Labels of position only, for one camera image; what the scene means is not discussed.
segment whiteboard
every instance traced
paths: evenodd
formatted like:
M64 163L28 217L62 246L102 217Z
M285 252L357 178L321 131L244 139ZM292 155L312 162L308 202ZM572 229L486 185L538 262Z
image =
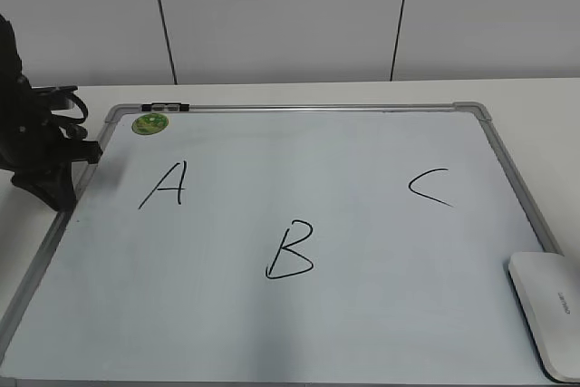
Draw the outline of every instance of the whiteboard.
M542 248L472 113L167 115L121 118L2 376L549 383L504 268Z

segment table surface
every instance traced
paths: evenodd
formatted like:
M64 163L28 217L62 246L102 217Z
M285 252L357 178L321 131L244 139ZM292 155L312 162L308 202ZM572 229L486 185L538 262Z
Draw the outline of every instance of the table surface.
M393 104L472 101L486 105L500 137L565 255L580 265L580 79L349 82L262 85L82 87L89 138L120 103ZM0 315L15 293L55 213L0 173Z

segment white surface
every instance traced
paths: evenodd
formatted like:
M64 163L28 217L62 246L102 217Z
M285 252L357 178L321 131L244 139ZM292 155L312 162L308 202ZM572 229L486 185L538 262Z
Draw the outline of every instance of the white surface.
M511 274L546 370L580 382L580 270L552 253L516 253Z
M406 0L395 80L580 75L580 0Z
M504 272L541 248L472 114L173 114L147 137L135 118L113 134L3 375L546 383ZM182 205L161 191L138 209L183 160ZM449 171L414 188L453 207L407 188L434 168ZM293 219L314 227L293 247L314 270L268 280ZM304 266L282 252L272 275Z
M0 0L37 85L172 83L157 0Z
M580 265L580 111L578 79L303 83L270 85L84 87L96 137L111 106L124 102L192 104L427 103L472 100L493 116L536 203L567 257ZM20 283L54 213L17 192L0 172L0 313Z
M389 77L401 0L162 0L179 83Z

